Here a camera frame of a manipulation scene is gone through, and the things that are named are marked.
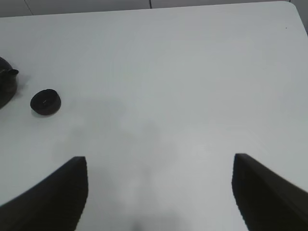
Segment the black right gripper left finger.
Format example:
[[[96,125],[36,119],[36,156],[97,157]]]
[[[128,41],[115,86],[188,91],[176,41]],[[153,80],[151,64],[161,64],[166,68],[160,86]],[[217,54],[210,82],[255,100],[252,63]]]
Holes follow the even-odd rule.
[[[76,156],[0,207],[2,231],[74,231],[89,193],[86,158]]]

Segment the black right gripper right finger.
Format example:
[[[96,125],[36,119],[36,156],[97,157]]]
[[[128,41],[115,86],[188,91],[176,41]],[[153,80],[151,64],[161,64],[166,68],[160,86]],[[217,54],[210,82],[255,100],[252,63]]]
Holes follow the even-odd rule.
[[[248,230],[308,229],[308,193],[251,156],[234,156],[231,185]]]

